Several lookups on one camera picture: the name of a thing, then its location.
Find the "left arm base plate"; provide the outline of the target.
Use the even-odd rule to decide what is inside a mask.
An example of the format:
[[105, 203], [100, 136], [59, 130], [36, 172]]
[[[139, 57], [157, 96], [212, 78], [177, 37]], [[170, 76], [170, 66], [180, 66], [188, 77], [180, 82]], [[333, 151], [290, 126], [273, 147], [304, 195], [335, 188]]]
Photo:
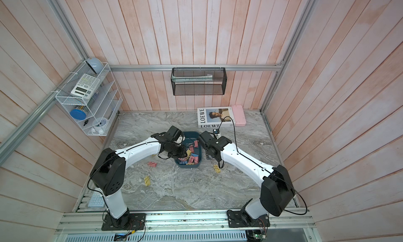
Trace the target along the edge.
[[107, 214], [103, 218], [102, 231], [144, 230], [146, 213], [125, 213], [119, 219]]

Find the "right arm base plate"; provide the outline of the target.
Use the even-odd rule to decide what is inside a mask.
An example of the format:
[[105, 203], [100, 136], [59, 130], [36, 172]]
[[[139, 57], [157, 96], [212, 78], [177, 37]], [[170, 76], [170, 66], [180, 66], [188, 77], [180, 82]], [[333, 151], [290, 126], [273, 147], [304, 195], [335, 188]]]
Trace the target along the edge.
[[226, 212], [228, 218], [228, 226], [230, 228], [246, 228], [246, 227], [270, 227], [268, 215], [262, 215], [257, 219], [250, 217], [244, 210], [228, 210]]

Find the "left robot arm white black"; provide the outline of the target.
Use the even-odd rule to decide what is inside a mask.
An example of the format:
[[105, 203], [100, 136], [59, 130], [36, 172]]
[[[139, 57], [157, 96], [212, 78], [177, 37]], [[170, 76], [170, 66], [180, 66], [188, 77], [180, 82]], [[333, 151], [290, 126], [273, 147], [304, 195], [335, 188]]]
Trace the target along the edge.
[[167, 153], [167, 158], [183, 158], [186, 155], [183, 144], [185, 135], [175, 126], [168, 131], [156, 133], [146, 140], [124, 149], [104, 149], [99, 155], [92, 171], [90, 181], [96, 192], [100, 192], [105, 201], [108, 214], [119, 220], [129, 213], [121, 193], [126, 169], [144, 158]]

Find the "teal plastic storage box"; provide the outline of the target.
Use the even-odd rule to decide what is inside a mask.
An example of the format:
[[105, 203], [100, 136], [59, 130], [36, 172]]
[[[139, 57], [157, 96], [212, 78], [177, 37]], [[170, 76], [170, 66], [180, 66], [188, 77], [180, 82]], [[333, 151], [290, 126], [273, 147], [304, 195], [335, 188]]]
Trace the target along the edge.
[[176, 158], [175, 163], [180, 168], [197, 168], [203, 160], [202, 148], [199, 146], [199, 133], [194, 131], [184, 132], [185, 140], [182, 144], [185, 146], [184, 158]]

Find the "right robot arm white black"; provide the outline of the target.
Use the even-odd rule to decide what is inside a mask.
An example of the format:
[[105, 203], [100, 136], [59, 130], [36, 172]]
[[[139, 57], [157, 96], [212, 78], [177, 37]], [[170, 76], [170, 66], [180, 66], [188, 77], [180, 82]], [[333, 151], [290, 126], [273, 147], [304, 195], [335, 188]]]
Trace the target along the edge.
[[265, 214], [278, 217], [294, 198], [296, 191], [284, 166], [265, 164], [239, 149], [230, 139], [216, 139], [207, 131], [199, 135], [198, 142], [217, 162], [235, 166], [260, 186], [260, 197], [242, 208], [248, 218], [256, 220]]

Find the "yellow binder clip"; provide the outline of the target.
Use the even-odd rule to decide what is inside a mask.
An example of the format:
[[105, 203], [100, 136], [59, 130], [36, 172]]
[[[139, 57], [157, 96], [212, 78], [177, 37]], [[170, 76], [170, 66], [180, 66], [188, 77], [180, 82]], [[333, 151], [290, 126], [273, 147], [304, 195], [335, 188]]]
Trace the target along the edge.
[[218, 166], [217, 164], [214, 164], [214, 165], [213, 165], [213, 168], [214, 168], [214, 170], [215, 170], [215, 172], [216, 172], [217, 174], [221, 172], [221, 170], [220, 170], [220, 168], [219, 168], [219, 166]]
[[144, 184], [145, 184], [145, 186], [150, 186], [151, 185], [151, 179], [150, 179], [149, 176], [146, 176], [144, 178]]

